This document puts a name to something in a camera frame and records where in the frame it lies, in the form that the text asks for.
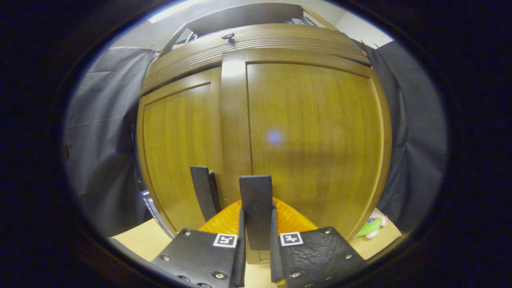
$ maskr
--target white wall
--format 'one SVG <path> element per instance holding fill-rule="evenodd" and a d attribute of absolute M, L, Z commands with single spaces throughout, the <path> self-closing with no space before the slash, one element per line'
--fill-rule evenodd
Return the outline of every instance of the white wall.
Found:
<path fill-rule="evenodd" d="M 357 41 L 362 40 L 366 45 L 372 48 L 377 48 L 375 44 L 380 47 L 393 41 L 391 37 L 380 29 L 348 11 L 343 14 L 342 18 L 335 26 L 339 31 L 345 33 L 350 38 Z"/>
<path fill-rule="evenodd" d="M 253 3 L 290 3 L 305 6 L 335 25 L 341 32 L 367 45 L 381 46 L 392 39 L 365 20 L 331 3 L 320 0 L 188 0 L 173 6 L 172 15 L 158 22 L 146 19 L 112 41 L 112 47 L 133 46 L 162 50 L 172 35 L 186 22 L 220 9 Z"/>

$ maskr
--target screw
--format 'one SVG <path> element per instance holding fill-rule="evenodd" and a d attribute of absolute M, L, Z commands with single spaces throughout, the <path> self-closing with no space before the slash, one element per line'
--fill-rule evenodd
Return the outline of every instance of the screw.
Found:
<path fill-rule="evenodd" d="M 302 272 L 293 272 L 290 276 L 291 278 L 297 278 L 302 276 Z"/>
<path fill-rule="evenodd" d="M 215 278 L 217 278 L 217 279 L 224 279 L 224 278 L 226 278 L 226 274 L 220 273 L 220 272 L 215 273 Z"/>
<path fill-rule="evenodd" d="M 187 277 L 185 276 L 178 276 L 179 278 L 181 278 L 182 280 L 185 280 L 187 282 L 190 282 L 190 279 L 188 279 Z"/>

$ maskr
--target cabinet door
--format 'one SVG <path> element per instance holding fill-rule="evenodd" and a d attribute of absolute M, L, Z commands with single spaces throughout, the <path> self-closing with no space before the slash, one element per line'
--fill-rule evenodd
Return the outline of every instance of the cabinet door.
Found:
<path fill-rule="evenodd" d="M 223 139 L 242 136 L 235 148 L 224 142 L 233 173 L 271 175 L 275 197 L 352 238 L 390 161 L 389 111 L 373 71 L 331 55 L 252 49 L 226 52 L 221 79 L 221 104 L 231 106 L 221 107 Z M 227 182 L 235 193 L 240 175 Z"/>
<path fill-rule="evenodd" d="M 139 104 L 142 172 L 155 206 L 175 231 L 198 229 L 205 222 L 191 166 L 215 172 L 222 199 L 219 81 L 220 68 L 201 72 L 146 95 Z"/>

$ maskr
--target bolt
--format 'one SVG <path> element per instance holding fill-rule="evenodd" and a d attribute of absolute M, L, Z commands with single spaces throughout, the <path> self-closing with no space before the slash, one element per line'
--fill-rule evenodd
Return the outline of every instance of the bolt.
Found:
<path fill-rule="evenodd" d="M 215 273 L 215 278 L 217 278 L 217 279 L 224 279 L 224 278 L 226 278 L 226 274 L 220 273 L 220 272 Z"/>
<path fill-rule="evenodd" d="M 293 272 L 290 276 L 291 278 L 298 278 L 302 276 L 302 272 Z"/>

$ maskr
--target stuffed toy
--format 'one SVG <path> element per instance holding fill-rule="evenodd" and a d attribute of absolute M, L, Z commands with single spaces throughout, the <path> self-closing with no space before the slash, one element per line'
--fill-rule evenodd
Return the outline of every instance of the stuffed toy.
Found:
<path fill-rule="evenodd" d="M 375 235 L 379 234 L 379 227 L 384 227 L 387 224 L 387 216 L 384 216 L 377 211 L 373 211 L 370 215 L 370 219 L 366 221 L 365 225 L 361 228 L 361 231 L 359 231 L 355 237 L 366 236 L 366 238 L 371 239 L 375 237 Z"/>

